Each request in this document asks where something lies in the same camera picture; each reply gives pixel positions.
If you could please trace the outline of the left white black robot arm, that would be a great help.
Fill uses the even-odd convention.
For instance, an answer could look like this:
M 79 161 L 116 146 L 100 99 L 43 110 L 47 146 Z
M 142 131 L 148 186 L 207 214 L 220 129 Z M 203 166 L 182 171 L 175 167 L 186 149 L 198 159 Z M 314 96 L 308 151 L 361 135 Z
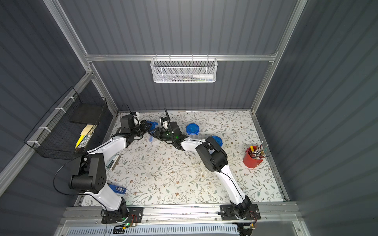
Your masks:
M 73 161 L 69 188 L 98 201 L 103 207 L 103 218 L 109 222 L 126 221 L 130 213 L 125 200 L 107 183 L 105 164 L 116 153 L 128 147 L 136 137 L 143 137 L 150 128 L 151 124 L 146 120 L 133 127 L 122 126 L 110 140 Z

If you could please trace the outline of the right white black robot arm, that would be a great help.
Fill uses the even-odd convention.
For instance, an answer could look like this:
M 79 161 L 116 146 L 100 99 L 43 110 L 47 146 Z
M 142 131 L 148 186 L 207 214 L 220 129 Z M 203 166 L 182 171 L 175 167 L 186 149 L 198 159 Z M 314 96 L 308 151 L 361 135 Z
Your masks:
M 204 166 L 220 179 L 229 195 L 235 217 L 238 219 L 248 217 L 252 202 L 234 178 L 228 165 L 226 152 L 213 137 L 190 138 L 180 131 L 176 122 L 168 123 L 167 128 L 157 127 L 151 130 L 150 134 L 160 141 L 173 145 L 178 150 L 196 152 Z

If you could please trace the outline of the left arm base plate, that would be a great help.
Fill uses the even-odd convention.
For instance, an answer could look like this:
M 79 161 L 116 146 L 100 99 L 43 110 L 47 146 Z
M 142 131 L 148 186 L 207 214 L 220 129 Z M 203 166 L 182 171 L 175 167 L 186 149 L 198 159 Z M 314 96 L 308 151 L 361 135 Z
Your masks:
M 128 207 L 117 211 L 109 211 L 103 209 L 100 213 L 102 224 L 127 224 L 140 223 L 143 216 L 143 207 Z

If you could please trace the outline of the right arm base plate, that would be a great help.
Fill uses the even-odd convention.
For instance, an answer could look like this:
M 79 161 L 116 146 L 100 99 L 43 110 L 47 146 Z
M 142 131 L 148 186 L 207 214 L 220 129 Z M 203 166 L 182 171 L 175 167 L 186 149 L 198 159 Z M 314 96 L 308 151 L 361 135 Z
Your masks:
M 222 220 L 260 220 L 261 215 L 257 204 L 249 205 L 235 205 L 235 204 L 225 204 L 220 205 L 220 211 L 218 215 L 221 216 Z

